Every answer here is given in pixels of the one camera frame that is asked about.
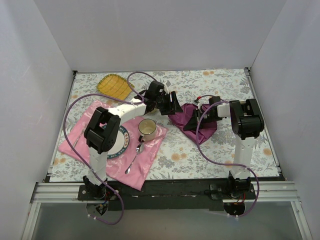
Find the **ceramic cup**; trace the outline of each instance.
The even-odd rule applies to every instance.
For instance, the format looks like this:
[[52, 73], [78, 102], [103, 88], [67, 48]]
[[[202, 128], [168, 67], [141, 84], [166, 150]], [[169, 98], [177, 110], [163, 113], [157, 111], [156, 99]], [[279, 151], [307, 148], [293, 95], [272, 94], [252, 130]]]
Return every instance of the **ceramic cup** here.
[[157, 124], [152, 119], [143, 119], [139, 123], [139, 132], [141, 136], [139, 137], [139, 142], [151, 141], [155, 139], [157, 134]]

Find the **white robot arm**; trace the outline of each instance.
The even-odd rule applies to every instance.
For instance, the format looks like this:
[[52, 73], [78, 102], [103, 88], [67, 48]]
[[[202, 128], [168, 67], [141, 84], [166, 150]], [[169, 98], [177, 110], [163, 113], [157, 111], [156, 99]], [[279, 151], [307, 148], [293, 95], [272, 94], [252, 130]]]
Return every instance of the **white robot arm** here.
[[154, 108], [158, 108], [162, 115], [172, 115], [182, 112], [174, 91], [169, 92], [164, 84], [152, 81], [149, 88], [140, 92], [144, 99], [138, 96], [133, 98], [131, 104], [122, 104], [117, 107], [104, 109], [98, 107], [84, 131], [86, 144], [90, 152], [90, 166], [92, 170], [83, 177], [86, 190], [96, 199], [105, 194], [105, 186], [93, 174], [103, 180], [107, 180], [106, 166], [108, 151], [116, 143], [120, 125], [137, 116], [142, 116]]
[[[221, 102], [219, 96], [212, 96], [209, 105]], [[201, 105], [193, 111], [193, 115], [184, 130], [196, 130], [201, 116], [205, 114]], [[212, 107], [202, 117], [200, 128], [203, 123], [220, 121], [223, 118], [231, 119], [231, 126], [235, 134], [234, 164], [239, 164], [250, 168], [253, 148], [257, 137], [263, 131], [265, 123], [255, 99], [246, 101], [233, 100], [229, 103], [222, 103]], [[228, 176], [228, 192], [233, 195], [243, 194], [250, 189], [250, 172], [245, 167], [232, 166]]]

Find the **crumpled purple fabric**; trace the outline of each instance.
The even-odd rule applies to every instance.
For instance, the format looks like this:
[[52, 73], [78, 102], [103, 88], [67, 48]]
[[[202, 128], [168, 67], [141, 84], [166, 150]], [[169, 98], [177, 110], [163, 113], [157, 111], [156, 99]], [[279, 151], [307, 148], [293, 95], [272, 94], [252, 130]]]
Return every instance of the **crumpled purple fabric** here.
[[[209, 107], [209, 104], [203, 104], [205, 108]], [[184, 126], [189, 122], [194, 109], [197, 108], [197, 106], [191, 104], [191, 103], [185, 103], [182, 107], [183, 112], [176, 112], [174, 115], [169, 115], [169, 119], [172, 121], [172, 123], [177, 126], [178, 129], [180, 129], [189, 139], [191, 139], [194, 143], [196, 143], [196, 131], [189, 130], [184, 131]], [[203, 123], [203, 128], [199, 129], [198, 138], [199, 143], [202, 144], [205, 141], [207, 141], [217, 130], [217, 122], [208, 122]]]

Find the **floral pattern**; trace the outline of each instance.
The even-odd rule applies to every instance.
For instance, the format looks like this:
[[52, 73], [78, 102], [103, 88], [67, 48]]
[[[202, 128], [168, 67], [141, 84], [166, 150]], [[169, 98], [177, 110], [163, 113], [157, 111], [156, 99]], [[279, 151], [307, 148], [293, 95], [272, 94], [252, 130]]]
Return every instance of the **floral pattern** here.
[[[249, 82], [242, 69], [213, 69], [199, 71], [151, 71], [148, 72], [158, 81], [170, 81], [171, 91], [176, 91], [180, 105], [191, 103], [199, 95], [211, 94], [224, 100], [245, 100], [253, 98]], [[108, 73], [79, 73], [76, 75], [69, 105], [78, 97], [97, 92], [97, 84]], [[129, 72], [118, 72], [126, 78]], [[140, 91], [147, 89], [152, 81], [146, 75], [134, 74], [130, 81]], [[126, 98], [128, 101], [135, 96], [133, 92]], [[108, 98], [90, 96], [75, 104], [66, 123], [69, 133], [83, 112], [94, 100], [100, 100], [111, 106], [121, 103]], [[153, 119], [157, 124], [168, 128], [160, 150], [149, 171], [147, 180], [161, 179], [202, 179], [225, 178], [229, 167], [219, 166], [206, 161], [199, 153], [197, 146], [188, 139], [167, 116], [161, 116], [158, 110], [148, 113], [146, 118]], [[65, 140], [62, 133], [59, 144]], [[235, 136], [231, 129], [230, 119], [217, 123], [217, 131], [201, 145], [204, 154], [220, 163], [232, 163], [235, 153]], [[279, 176], [275, 159], [270, 148], [266, 132], [263, 131], [254, 146], [251, 168], [260, 177]], [[80, 182], [88, 173], [83, 163], [56, 152], [51, 182]]]

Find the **white panel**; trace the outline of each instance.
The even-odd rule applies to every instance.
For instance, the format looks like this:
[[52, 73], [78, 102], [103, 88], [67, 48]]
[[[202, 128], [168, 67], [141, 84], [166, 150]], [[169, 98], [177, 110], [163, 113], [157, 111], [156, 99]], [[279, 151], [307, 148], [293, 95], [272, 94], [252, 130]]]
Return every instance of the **white panel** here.
[[0, 1], [0, 239], [22, 236], [46, 176], [72, 72], [33, 0]]
[[294, 180], [320, 239], [320, 2], [288, 0], [252, 67], [281, 169]]
[[81, 72], [250, 67], [286, 0], [35, 0]]

